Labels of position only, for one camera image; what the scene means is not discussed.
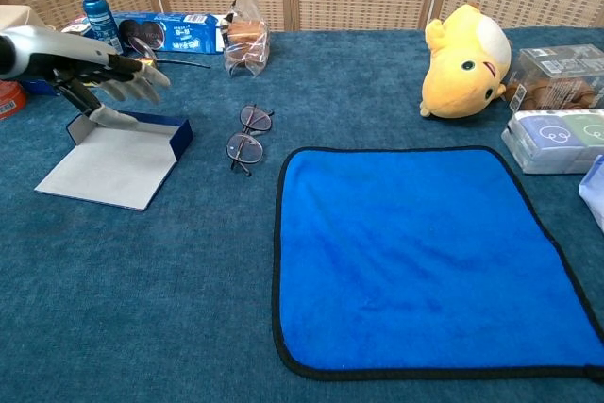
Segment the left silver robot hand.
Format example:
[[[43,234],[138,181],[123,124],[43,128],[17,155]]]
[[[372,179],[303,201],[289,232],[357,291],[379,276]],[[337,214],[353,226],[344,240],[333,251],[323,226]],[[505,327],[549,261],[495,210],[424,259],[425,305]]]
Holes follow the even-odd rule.
[[[118,101],[130,96],[154,104],[160,101],[157,88],[171,86],[160,70],[104,42],[34,25],[1,31],[1,79],[43,79],[91,121],[121,129],[134,128],[138,120],[99,101],[89,83]]]

